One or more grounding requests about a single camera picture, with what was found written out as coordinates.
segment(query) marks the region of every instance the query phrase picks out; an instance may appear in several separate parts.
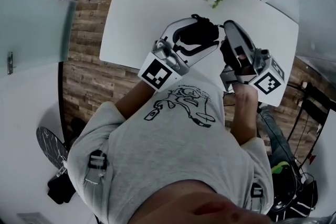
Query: white table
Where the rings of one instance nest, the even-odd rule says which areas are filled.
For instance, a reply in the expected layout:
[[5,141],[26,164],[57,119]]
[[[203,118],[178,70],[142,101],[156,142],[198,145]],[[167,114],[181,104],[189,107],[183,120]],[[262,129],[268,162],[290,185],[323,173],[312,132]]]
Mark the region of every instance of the white table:
[[[154,41],[166,26],[192,14],[207,17],[214,24],[238,22],[257,48],[269,49],[285,72],[287,83],[294,60],[298,25],[260,0],[223,0],[212,9],[204,0],[112,0],[104,29],[100,59],[140,69]],[[193,68],[224,89],[219,74],[224,68],[215,50]],[[286,86],[271,94],[259,94],[259,101],[278,106]]]

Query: floor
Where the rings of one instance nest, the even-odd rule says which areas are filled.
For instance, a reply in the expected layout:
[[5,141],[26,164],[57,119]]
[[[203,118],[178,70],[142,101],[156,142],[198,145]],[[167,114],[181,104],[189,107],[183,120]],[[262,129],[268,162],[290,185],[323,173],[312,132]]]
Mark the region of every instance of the floor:
[[[72,134],[69,126],[72,118],[89,121],[102,102],[118,101],[139,82],[138,70],[99,60],[104,24],[111,1],[113,0],[78,0],[72,26],[69,61],[64,63],[62,86],[69,136]],[[299,85],[302,80],[312,82],[327,96],[336,100],[334,87],[296,58],[289,83]],[[281,105],[270,108],[285,136],[289,135],[299,112],[296,101],[302,97],[302,92],[286,87]],[[224,102],[225,105],[234,104],[234,97],[227,95]],[[228,129],[233,120],[234,109],[234,106],[225,107],[225,125]],[[303,111],[290,139],[291,149],[296,152],[301,162],[315,141],[317,127],[318,123]],[[260,122],[258,128],[269,151],[269,141]]]

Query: frosted glass panel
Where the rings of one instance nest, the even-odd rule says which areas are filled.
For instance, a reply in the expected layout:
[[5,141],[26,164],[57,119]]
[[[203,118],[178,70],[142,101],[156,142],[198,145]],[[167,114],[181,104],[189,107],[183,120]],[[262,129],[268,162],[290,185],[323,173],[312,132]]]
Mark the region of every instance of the frosted glass panel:
[[77,0],[0,0],[0,77],[68,59]]

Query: jeans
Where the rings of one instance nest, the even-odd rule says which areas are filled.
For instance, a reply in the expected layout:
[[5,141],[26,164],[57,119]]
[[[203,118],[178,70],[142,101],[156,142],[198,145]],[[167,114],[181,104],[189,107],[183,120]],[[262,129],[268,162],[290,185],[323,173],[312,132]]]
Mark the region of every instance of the jeans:
[[289,143],[284,137],[280,127],[275,122],[267,106],[261,108],[261,112],[258,114],[258,117],[266,129],[266,133],[271,143],[272,155],[269,158],[271,168],[284,161],[288,163],[295,163],[295,157],[290,150]]

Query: black buckle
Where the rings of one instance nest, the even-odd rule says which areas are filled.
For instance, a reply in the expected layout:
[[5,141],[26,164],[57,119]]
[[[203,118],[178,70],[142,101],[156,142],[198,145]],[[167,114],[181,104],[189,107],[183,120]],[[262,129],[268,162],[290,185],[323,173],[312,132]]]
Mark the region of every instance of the black buckle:
[[252,198],[261,198],[263,196],[264,192],[262,187],[258,183],[252,184],[251,189],[251,197]]
[[90,154],[89,168],[106,170],[107,157],[103,151],[97,150]]

